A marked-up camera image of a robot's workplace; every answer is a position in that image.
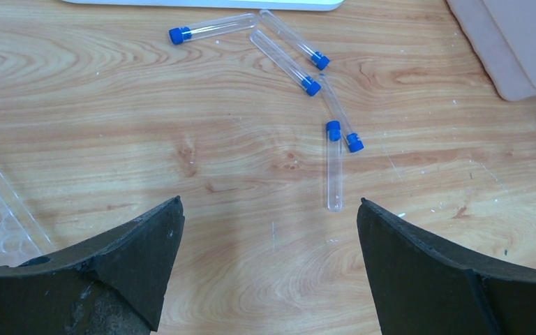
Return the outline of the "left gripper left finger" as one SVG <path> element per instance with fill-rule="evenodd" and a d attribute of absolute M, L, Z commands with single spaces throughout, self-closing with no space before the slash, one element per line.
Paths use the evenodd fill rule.
<path fill-rule="evenodd" d="M 184 231 L 180 197 L 19 266 L 0 266 L 0 334 L 149 334 Z"/>

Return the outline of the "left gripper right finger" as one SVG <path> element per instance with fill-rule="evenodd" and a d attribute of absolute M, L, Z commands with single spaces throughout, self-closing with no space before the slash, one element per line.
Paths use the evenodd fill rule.
<path fill-rule="evenodd" d="M 465 248 L 367 199 L 357 231 L 383 334 L 536 334 L 536 269 Z"/>

